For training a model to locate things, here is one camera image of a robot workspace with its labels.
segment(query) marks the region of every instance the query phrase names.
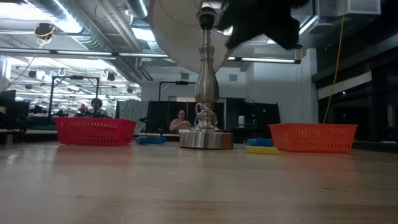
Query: yellow sponge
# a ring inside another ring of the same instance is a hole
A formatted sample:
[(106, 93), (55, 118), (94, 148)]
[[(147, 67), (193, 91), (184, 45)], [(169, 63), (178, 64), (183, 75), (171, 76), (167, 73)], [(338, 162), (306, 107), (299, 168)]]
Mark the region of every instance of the yellow sponge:
[(248, 153), (279, 155), (279, 151), (275, 147), (246, 146), (246, 150)]

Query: blue object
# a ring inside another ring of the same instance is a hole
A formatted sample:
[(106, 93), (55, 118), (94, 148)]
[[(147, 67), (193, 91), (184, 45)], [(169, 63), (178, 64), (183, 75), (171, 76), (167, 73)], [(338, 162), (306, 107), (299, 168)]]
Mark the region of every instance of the blue object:
[(136, 139), (137, 144), (163, 144), (167, 141), (161, 136), (141, 136)]
[(33, 126), (35, 130), (57, 130), (55, 126), (42, 126), (42, 125), (35, 125)]
[(248, 146), (274, 146), (272, 139), (249, 139), (246, 142)]

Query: white lamp shade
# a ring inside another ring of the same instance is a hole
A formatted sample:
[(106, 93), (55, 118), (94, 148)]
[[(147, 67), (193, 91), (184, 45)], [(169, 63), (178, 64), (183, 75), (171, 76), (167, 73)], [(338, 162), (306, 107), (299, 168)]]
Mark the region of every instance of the white lamp shade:
[[(199, 48), (203, 45), (203, 31), (196, 14), (201, 1), (151, 0), (149, 24), (160, 48), (180, 66), (200, 72)], [(215, 47), (214, 70), (217, 71), (232, 51), (227, 51), (228, 36), (211, 33), (211, 44)]]

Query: orange basket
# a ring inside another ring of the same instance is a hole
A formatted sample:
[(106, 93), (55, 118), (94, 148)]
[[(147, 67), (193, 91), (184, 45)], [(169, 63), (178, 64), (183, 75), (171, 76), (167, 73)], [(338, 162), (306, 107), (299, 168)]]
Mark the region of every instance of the orange basket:
[(292, 152), (350, 152), (356, 124), (272, 124), (274, 146)]
[(108, 118), (54, 118), (58, 140), (79, 146), (123, 146), (132, 141), (135, 121)]

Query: plastic basket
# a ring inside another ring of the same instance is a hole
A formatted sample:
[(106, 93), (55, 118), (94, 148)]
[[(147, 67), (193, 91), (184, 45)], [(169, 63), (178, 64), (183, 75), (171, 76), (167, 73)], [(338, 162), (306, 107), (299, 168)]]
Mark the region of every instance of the plastic basket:
[(294, 152), (350, 152), (356, 124), (272, 124), (274, 146)]
[(123, 146), (132, 141), (135, 121), (106, 118), (55, 118), (58, 140), (80, 146)]

